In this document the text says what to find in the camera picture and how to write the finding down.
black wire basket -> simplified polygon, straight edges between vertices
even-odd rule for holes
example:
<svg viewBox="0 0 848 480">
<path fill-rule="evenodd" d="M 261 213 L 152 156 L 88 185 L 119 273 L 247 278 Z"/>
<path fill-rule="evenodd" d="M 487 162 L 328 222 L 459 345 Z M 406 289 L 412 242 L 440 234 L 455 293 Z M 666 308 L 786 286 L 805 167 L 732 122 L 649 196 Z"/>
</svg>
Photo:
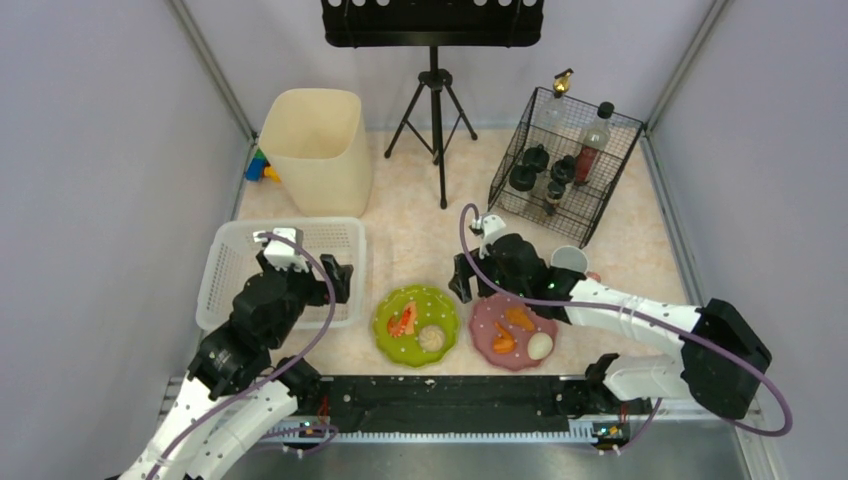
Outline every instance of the black wire basket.
<svg viewBox="0 0 848 480">
<path fill-rule="evenodd" d="M 503 209 L 572 238 L 581 248 L 586 246 L 642 133 L 641 121 L 612 114 L 609 142 L 595 158 L 588 183 L 569 188 L 553 213 L 545 208 L 550 168 L 538 174 L 527 192 L 515 190 L 508 179 L 530 147 L 543 145 L 551 164 L 565 155 L 577 157 L 582 130 L 597 118 L 597 112 L 595 105 L 568 96 L 555 99 L 553 91 L 537 87 L 489 187 L 489 210 Z"/>
</svg>

bottle with red liquid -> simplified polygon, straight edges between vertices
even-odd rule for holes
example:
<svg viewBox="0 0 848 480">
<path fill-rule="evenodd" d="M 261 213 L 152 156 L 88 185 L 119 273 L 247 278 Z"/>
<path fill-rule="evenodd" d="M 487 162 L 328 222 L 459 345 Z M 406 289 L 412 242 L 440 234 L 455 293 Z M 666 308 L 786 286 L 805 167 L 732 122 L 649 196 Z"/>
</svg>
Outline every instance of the bottle with red liquid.
<svg viewBox="0 0 848 480">
<path fill-rule="evenodd" d="M 577 155 L 577 176 L 574 179 L 574 186 L 579 187 L 589 183 L 592 166 L 609 142 L 609 118 L 614 110 L 615 106 L 610 102 L 602 103 L 598 107 L 598 118 L 586 127 L 583 133 L 583 148 Z"/>
</svg>

white wall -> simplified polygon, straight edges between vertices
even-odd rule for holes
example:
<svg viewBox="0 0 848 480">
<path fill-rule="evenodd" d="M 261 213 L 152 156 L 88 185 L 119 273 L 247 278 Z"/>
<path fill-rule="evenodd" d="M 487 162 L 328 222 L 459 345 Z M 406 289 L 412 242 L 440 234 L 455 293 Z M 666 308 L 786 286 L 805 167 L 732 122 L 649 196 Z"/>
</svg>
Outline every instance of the white wall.
<svg viewBox="0 0 848 480">
<path fill-rule="evenodd" d="M 96 479 L 153 433 L 247 144 L 164 1 L 0 6 L 0 465 Z"/>
<path fill-rule="evenodd" d="M 707 294 L 774 355 L 789 478 L 848 470 L 846 18 L 844 0 L 734 2 L 656 132 Z"/>
<path fill-rule="evenodd" d="M 192 13 L 259 130 L 277 95 L 290 88 L 328 87 L 362 97 L 371 128 L 394 128 L 428 68 L 425 47 L 334 48 L 324 40 L 318 0 L 190 0 Z M 647 119 L 710 0 L 548 0 L 542 39 L 528 48 L 445 47 L 441 66 L 472 126 L 518 122 L 532 89 L 549 87 L 566 67 L 571 93 L 610 100 L 622 113 Z M 456 118 L 443 100 L 445 119 Z M 429 125 L 428 97 L 416 125 Z"/>
</svg>

beige trash bin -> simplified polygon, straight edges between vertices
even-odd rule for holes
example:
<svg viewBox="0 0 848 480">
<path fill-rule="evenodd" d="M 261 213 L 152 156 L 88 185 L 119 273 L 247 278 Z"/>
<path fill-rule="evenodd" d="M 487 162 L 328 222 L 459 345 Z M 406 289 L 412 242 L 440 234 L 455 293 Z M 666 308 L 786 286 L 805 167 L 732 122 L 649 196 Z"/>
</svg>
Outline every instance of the beige trash bin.
<svg viewBox="0 0 848 480">
<path fill-rule="evenodd" d="M 301 213 L 358 217 L 371 194 L 362 101 L 351 92 L 289 90 L 274 101 L 259 148 Z"/>
</svg>

black music stand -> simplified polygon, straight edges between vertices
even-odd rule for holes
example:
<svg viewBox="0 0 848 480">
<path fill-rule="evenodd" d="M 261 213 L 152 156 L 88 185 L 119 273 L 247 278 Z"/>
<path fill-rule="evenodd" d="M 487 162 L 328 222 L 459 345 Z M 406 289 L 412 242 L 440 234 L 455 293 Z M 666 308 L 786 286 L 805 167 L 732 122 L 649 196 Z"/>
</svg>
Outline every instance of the black music stand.
<svg viewBox="0 0 848 480">
<path fill-rule="evenodd" d="M 498 0 L 487 0 L 476 5 L 475 0 L 341 0 L 330 4 L 321 0 L 324 9 L 324 29 L 327 42 L 335 47 L 394 47 L 425 46 L 430 49 L 430 69 L 418 74 L 418 88 L 398 125 L 385 157 L 392 149 L 404 126 L 424 144 L 439 166 L 442 209 L 447 208 L 445 195 L 445 149 L 450 145 L 456 127 L 462 120 L 473 140 L 477 134 L 471 128 L 465 111 L 453 93 L 453 77 L 439 68 L 440 46 L 499 46 L 529 47 L 539 41 L 542 30 L 543 0 L 525 5 L 526 0 L 511 0 L 501 5 Z M 430 109 L 433 122 L 433 145 L 409 122 L 415 102 L 424 90 L 430 89 Z M 441 91 L 447 90 L 459 116 L 453 125 L 447 144 L 442 139 Z"/>
</svg>

